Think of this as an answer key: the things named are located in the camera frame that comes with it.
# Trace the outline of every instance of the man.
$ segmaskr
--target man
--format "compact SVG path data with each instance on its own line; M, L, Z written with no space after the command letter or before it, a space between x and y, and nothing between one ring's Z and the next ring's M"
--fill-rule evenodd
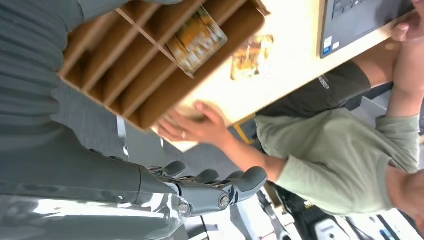
M376 214L398 208L424 230L424 170L418 170L419 113L424 98L424 0L421 18L399 24L400 52L372 49L261 110L257 133L268 155L243 144L222 117L191 121L174 111L157 127L172 141L220 148L237 166L263 167L269 179L332 215ZM376 129L340 108L349 98L393 81L385 116Z

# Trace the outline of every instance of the hand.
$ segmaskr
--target hand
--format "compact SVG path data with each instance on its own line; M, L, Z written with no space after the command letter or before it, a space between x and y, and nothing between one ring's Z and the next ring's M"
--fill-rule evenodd
M395 87L408 94L424 93L424 0L412 0L417 15L398 24L392 38L401 42L394 67Z
M202 102L196 102L194 107L205 115L204 120L194 121L174 110L169 117L175 124L167 119L160 120L157 134L173 142L191 141L215 146L224 144L232 137L219 113Z

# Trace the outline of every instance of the floor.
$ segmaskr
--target floor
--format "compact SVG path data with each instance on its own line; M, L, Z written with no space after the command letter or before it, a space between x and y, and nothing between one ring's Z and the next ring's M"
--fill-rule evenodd
M114 114L63 82L52 94L60 103L60 112L52 116L53 120L73 129L86 148L95 149L105 156L128 159L124 154L125 141L118 136L117 119ZM201 144L186 153L181 153L167 142L164 142L162 148L160 139L155 135L139 133L138 130L130 128L127 128L127 131L131 137L130 142L138 146L131 147L130 144L128 146L131 162L152 167L182 161L187 167L186 175L198 175L206 169L214 169L219 172L221 179L238 171L225 154L214 146Z

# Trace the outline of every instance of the wooden shelf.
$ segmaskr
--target wooden shelf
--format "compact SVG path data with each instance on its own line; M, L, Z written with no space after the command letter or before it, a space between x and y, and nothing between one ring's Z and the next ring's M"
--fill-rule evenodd
M166 56L158 53L122 94L122 115L128 117L133 114L177 68Z
M227 43L196 72L194 79L178 69L134 113L139 117L139 127L150 128L173 105L229 58L241 44L255 34L264 22L264 16L257 11L255 5L250 1L246 2L221 27L228 37Z
M160 44L167 43L205 0L184 0L162 6L148 21L145 29Z
M194 74L175 63L166 43L203 5L228 37ZM257 0L131 1L69 35L59 75L106 109L148 129L262 26Z

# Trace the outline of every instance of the gray fabric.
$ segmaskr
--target gray fabric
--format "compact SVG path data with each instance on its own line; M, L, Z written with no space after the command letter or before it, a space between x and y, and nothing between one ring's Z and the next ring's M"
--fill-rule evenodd
M123 3L103 2L90 7L107 12ZM0 181L139 190L136 165L87 150L50 118L59 111L56 70L82 12L78 0L0 1Z
M382 117L374 129L336 109L312 118L257 116L256 124L266 153L288 159L277 184L345 216L393 207L386 169L418 171L419 118Z

